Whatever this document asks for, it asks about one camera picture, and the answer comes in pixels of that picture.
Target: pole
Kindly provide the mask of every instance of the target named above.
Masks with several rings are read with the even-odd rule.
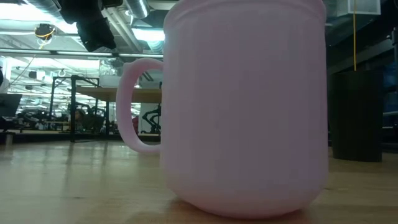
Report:
[[[398,27],[395,27],[392,31],[392,45],[394,46],[394,58],[396,63],[396,86],[398,95]]]
[[[72,75],[72,92],[70,100],[70,142],[75,142],[76,132],[76,75]]]
[[[106,102],[105,108],[105,135],[109,136],[109,102]]]
[[[55,81],[57,80],[56,77],[53,77],[52,79],[52,87],[51,87],[51,100],[50,100],[50,111],[49,111],[49,121],[52,121],[52,107],[54,104],[54,92],[55,92]]]
[[[97,88],[100,86],[100,80],[97,79]],[[98,99],[95,99],[95,110],[94,110],[94,115],[97,117],[97,111],[98,111]]]
[[[7,49],[0,48],[0,55],[10,57],[31,57],[36,58],[72,58],[87,59],[96,58],[163,58],[161,54],[143,54],[143,53],[105,53],[105,52],[74,52],[61,50],[36,50],[36,49]]]

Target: wooden table surface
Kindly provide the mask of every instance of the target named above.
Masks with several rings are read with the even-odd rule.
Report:
[[[13,145],[0,149],[0,223],[398,223],[398,155],[381,164],[330,159],[329,183],[309,208],[245,221],[179,200],[159,157],[122,142]]]
[[[76,91],[83,95],[91,96],[93,98],[115,102],[117,88],[88,88],[77,87]],[[161,89],[134,89],[131,103],[161,103],[162,90]]]

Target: pipe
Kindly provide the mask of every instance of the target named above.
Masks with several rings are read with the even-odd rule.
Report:
[[[2,30],[0,29],[0,35],[34,35],[35,32],[29,32],[25,30]]]
[[[119,25],[122,27],[122,29],[125,31],[127,36],[130,38],[132,43],[136,46],[138,52],[142,52],[141,45],[139,41],[137,40],[136,36],[132,32],[132,30],[124,23],[122,17],[120,16],[119,12],[116,11],[114,8],[109,8],[108,9],[110,13],[115,17],[115,19],[119,22]]]
[[[116,31],[120,34],[120,36],[123,38],[123,40],[128,44],[128,46],[133,50],[133,51],[138,51],[139,49],[137,46],[132,42],[132,40],[126,35],[126,33],[122,30],[122,28],[119,26],[119,24],[116,23],[116,21],[113,19],[111,14],[108,12],[107,9],[103,10],[104,16],[106,16],[113,27],[116,29]]]
[[[126,5],[136,19],[143,19],[150,13],[147,0],[126,0]]]
[[[149,48],[155,54],[162,54],[163,53],[163,41],[147,41]]]
[[[62,50],[35,50],[35,49],[5,49],[0,48],[0,54],[10,57],[31,57],[37,58],[163,58],[160,54],[130,54],[130,53],[101,53],[101,52],[75,52]]]

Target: black pillar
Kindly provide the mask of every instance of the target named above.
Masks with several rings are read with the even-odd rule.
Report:
[[[49,121],[52,121],[52,107],[54,104],[54,92],[55,92],[55,81],[57,80],[56,77],[53,77],[52,79],[52,88],[51,88],[51,100],[50,100],[50,111],[49,111]],[[51,124],[49,124],[49,126],[47,127],[48,130],[50,130],[51,128]]]
[[[97,79],[97,88],[100,87],[100,80]],[[95,110],[94,110],[94,115],[97,116],[97,111],[98,111],[98,99],[95,99]]]
[[[106,102],[105,108],[105,135],[109,136],[109,102]]]
[[[72,75],[72,95],[70,99],[70,141],[75,142],[76,132],[76,75]]]
[[[396,85],[397,85],[397,94],[398,94],[398,27],[395,27],[392,31],[392,44],[394,46],[394,55],[395,55],[395,63],[396,63]]]

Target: ceiling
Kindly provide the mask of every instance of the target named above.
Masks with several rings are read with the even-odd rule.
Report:
[[[352,15],[337,16],[336,1],[339,0],[324,0],[328,10],[326,25],[326,39],[328,45],[336,45],[353,33]],[[166,14],[176,1],[148,0],[148,3],[152,8],[149,16],[142,20],[134,20],[133,24],[131,24],[131,18],[129,13],[127,13],[128,10],[125,5],[117,7],[116,9],[103,11],[104,17],[108,17],[110,21],[111,32],[114,35],[114,40],[117,45],[116,52],[137,52],[136,47],[138,47],[138,49],[142,50],[144,53],[153,53],[146,41],[132,41],[131,38],[126,38],[126,32],[123,32],[123,28],[151,27],[162,29]],[[0,48],[38,49],[39,47],[43,47],[45,50],[86,51],[77,35],[75,24],[70,25],[63,21],[56,21],[51,15],[42,13],[32,5],[8,4],[7,8],[5,8],[4,3],[0,4],[2,4],[0,6]],[[374,17],[375,15],[359,16],[358,28],[360,29],[371,22]],[[47,42],[47,44],[43,46],[43,41],[38,40],[33,33],[34,29],[40,23],[53,24],[57,28],[55,35],[50,40],[51,42]],[[133,32],[131,32],[130,35],[127,34],[127,37],[131,37],[131,34],[134,38],[138,39],[138,34]],[[24,105],[28,105],[29,103],[32,104],[32,98],[36,99],[40,97],[42,99],[40,108],[42,109],[48,108],[52,75],[57,75],[61,71],[66,72],[67,77],[70,75],[81,75],[87,78],[95,78],[107,74],[100,70],[102,62],[97,58],[90,60],[33,59],[32,55],[31,57],[7,57],[2,60],[5,59],[8,60],[9,65],[12,67],[11,76],[9,77],[11,78],[12,85],[9,92],[23,93]],[[30,65],[27,71],[23,73],[29,63]],[[46,77],[49,78],[45,80],[29,78],[29,71],[35,70],[45,72]],[[158,88],[159,82],[162,81],[162,73],[149,71],[148,75],[150,79],[146,77],[140,79],[141,86],[144,88]],[[33,89],[28,90],[26,88],[27,85],[32,86]],[[68,90],[69,85],[70,80],[65,80],[63,84],[55,90],[55,104],[58,113],[65,111],[67,107],[68,97],[70,96],[70,90]],[[77,85],[86,85],[86,83],[78,82]],[[77,95],[77,100],[91,106],[93,106],[95,102],[94,99],[83,95]],[[100,105],[104,107],[105,102],[100,102]],[[134,105],[135,113],[139,112],[139,109],[139,104]]]

